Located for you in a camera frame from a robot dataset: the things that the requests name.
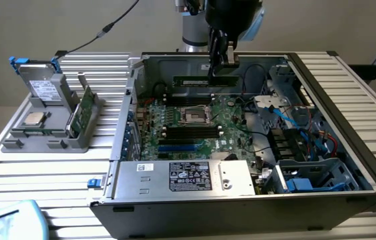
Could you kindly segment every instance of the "green circuit board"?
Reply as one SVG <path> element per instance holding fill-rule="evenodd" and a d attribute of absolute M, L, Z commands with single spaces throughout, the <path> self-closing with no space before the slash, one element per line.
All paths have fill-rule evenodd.
<path fill-rule="evenodd" d="M 229 101 L 237 102 L 237 99 L 230 96 L 219 96 L 213 105 L 207 106 L 210 123 L 185 123 L 182 119 L 183 108 L 190 110 L 202 109 L 203 107 L 173 107 L 165 106 L 161 101 L 153 102 L 147 106 L 138 109 L 138 119 L 142 116 L 142 159 L 145 161 L 155 160 L 201 160 L 213 159 L 214 153 L 237 154 L 241 160 L 247 160 L 249 163 L 257 159 L 254 147 L 246 145 L 250 134 L 241 131 L 233 121 L 233 116 L 241 117 L 239 105 L 229 106 Z M 194 126 L 222 126 L 225 132 L 219 138 L 195 139 L 195 149 L 193 152 L 167 152 L 167 158 L 159 158 L 159 140 L 166 139 L 162 136 L 163 126 L 169 127 L 194 127 Z M 241 138 L 242 145 L 246 146 L 246 151 L 238 143 Z"/>

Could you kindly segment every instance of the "power supply label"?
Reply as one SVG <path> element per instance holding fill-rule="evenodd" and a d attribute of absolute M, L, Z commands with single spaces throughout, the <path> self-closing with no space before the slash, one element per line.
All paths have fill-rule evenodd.
<path fill-rule="evenodd" d="M 213 190 L 210 162 L 171 162 L 169 169 L 173 192 Z"/>

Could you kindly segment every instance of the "teal object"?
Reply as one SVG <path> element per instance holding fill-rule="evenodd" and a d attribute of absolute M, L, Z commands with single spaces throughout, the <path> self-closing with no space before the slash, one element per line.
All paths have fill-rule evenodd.
<path fill-rule="evenodd" d="M 48 240 L 50 228 L 35 200 L 0 209 L 0 240 Z"/>

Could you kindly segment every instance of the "motherboard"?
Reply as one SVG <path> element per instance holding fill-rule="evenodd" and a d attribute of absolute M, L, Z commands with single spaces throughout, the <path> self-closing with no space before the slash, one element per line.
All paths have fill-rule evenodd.
<path fill-rule="evenodd" d="M 221 95 L 210 104 L 170 106 L 149 100 L 138 108 L 142 159 L 242 159 L 255 164 L 257 155 L 238 97 Z"/>

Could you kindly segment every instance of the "warning label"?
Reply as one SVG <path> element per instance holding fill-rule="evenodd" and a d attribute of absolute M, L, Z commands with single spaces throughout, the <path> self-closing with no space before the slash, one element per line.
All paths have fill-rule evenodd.
<path fill-rule="evenodd" d="M 169 188 L 173 192 L 213 190 L 210 163 L 171 162 Z"/>
<path fill-rule="evenodd" d="M 60 101 L 62 96 L 51 81 L 30 81 L 31 86 L 43 101 Z"/>

